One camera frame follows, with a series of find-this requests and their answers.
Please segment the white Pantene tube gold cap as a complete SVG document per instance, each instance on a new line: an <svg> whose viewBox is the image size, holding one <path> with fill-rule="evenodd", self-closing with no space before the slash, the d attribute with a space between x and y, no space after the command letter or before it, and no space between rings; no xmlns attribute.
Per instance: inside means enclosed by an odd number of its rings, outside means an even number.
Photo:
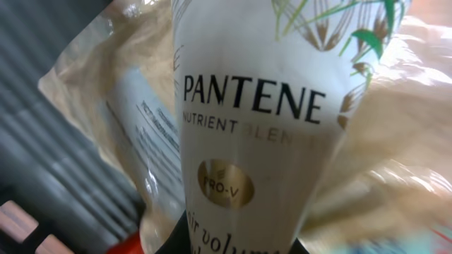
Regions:
<svg viewBox="0 0 452 254"><path fill-rule="evenodd" d="M192 253L288 253L383 51L394 0L172 2Z"/></svg>

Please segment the clear beige zip pouch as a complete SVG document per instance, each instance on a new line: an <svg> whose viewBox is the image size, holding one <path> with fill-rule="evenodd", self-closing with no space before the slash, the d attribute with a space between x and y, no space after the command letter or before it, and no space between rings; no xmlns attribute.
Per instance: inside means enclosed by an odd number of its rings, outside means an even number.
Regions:
<svg viewBox="0 0 452 254"><path fill-rule="evenodd" d="M112 2L38 83L142 195L146 253L192 253L172 2ZM451 224L451 2L409 2L288 253Z"/></svg>

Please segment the teal wipes packet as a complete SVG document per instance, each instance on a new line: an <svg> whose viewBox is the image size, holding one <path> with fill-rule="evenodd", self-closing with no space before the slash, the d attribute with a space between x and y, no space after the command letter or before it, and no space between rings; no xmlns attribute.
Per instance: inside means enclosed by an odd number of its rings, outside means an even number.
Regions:
<svg viewBox="0 0 452 254"><path fill-rule="evenodd" d="M339 254L451 254L451 224L440 224L407 238L364 241L341 247Z"/></svg>

